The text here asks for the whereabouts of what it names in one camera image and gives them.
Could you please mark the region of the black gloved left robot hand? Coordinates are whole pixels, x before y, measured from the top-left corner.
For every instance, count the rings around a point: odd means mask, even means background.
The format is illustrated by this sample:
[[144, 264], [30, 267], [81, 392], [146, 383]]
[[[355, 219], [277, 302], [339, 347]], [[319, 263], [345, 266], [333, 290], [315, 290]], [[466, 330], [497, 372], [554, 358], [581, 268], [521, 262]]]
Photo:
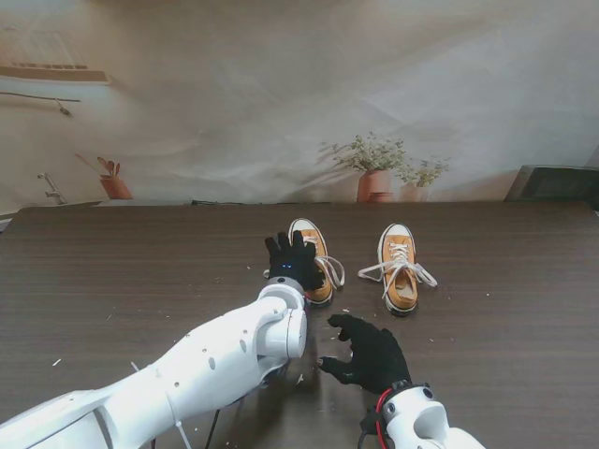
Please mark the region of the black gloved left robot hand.
[[279, 232], [265, 239], [270, 267], [267, 278], [285, 277], [296, 281], [305, 292], [315, 291], [324, 285], [325, 275], [316, 264], [316, 248], [305, 242], [299, 230], [289, 237]]

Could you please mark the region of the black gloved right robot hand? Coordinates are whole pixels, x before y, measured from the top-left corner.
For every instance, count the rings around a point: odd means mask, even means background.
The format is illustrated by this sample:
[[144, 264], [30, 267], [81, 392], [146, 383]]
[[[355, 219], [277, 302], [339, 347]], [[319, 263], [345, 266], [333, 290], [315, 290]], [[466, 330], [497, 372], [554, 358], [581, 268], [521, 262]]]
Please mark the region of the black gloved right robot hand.
[[350, 314], [333, 314], [328, 323], [340, 329], [339, 341], [350, 342], [352, 355], [348, 362], [320, 357], [322, 371], [341, 384], [355, 384], [377, 395], [395, 383], [412, 383], [402, 348], [388, 329], [379, 329]]

